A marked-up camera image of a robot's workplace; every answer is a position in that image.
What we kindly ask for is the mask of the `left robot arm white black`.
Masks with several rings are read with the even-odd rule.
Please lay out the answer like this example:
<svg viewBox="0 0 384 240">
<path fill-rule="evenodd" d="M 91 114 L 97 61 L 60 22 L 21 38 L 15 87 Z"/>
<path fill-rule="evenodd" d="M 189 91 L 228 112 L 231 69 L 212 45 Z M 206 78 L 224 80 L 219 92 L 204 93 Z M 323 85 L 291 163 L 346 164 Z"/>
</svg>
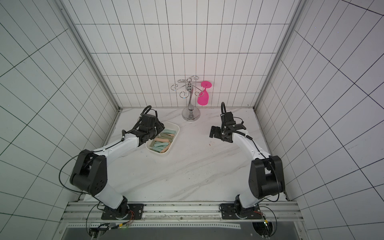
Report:
<svg viewBox="0 0 384 240">
<path fill-rule="evenodd" d="M 70 176 L 71 185 L 112 210 L 125 211 L 127 198 L 108 183 L 108 166 L 124 154 L 154 140 L 165 129 L 158 114 L 151 115 L 151 110 L 151 106 L 145 107 L 133 128 L 122 130 L 120 140 L 93 151 L 81 151 Z"/>
</svg>

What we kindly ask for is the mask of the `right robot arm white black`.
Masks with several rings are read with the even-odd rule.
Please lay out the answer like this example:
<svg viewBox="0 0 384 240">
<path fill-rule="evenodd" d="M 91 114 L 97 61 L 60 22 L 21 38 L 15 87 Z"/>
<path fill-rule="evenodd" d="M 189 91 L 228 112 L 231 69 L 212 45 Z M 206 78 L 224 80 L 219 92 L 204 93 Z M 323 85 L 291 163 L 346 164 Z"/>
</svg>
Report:
<svg viewBox="0 0 384 240">
<path fill-rule="evenodd" d="M 244 123 L 237 123 L 232 112 L 221 103 L 221 126 L 211 127 L 210 138 L 236 144 L 246 155 L 250 171 L 248 189 L 236 196 L 235 206 L 239 211 L 255 207 L 264 198 L 279 196 L 286 190 L 283 162 L 263 150 L 248 133 Z"/>
</svg>

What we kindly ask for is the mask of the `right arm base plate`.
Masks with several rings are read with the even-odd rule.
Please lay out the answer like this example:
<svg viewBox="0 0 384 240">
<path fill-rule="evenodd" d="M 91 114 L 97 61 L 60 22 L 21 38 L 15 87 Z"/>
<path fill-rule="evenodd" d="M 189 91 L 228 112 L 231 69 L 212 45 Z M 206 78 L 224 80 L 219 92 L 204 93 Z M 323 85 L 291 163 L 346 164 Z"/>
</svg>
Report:
<svg viewBox="0 0 384 240">
<path fill-rule="evenodd" d="M 223 220 L 261 220 L 262 215 L 256 207 L 243 208 L 235 204 L 220 204 L 220 213 Z"/>
</svg>

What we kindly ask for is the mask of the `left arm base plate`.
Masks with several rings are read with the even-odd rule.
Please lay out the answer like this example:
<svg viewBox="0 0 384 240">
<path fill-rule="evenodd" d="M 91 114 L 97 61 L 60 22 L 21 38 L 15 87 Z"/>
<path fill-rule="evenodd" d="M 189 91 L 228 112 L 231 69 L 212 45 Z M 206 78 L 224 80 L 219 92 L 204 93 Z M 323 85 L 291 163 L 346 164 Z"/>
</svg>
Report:
<svg viewBox="0 0 384 240">
<path fill-rule="evenodd" d="M 118 209 L 105 207 L 101 216 L 102 220 L 140 220 L 144 212 L 144 204 L 126 204 Z"/>
</svg>

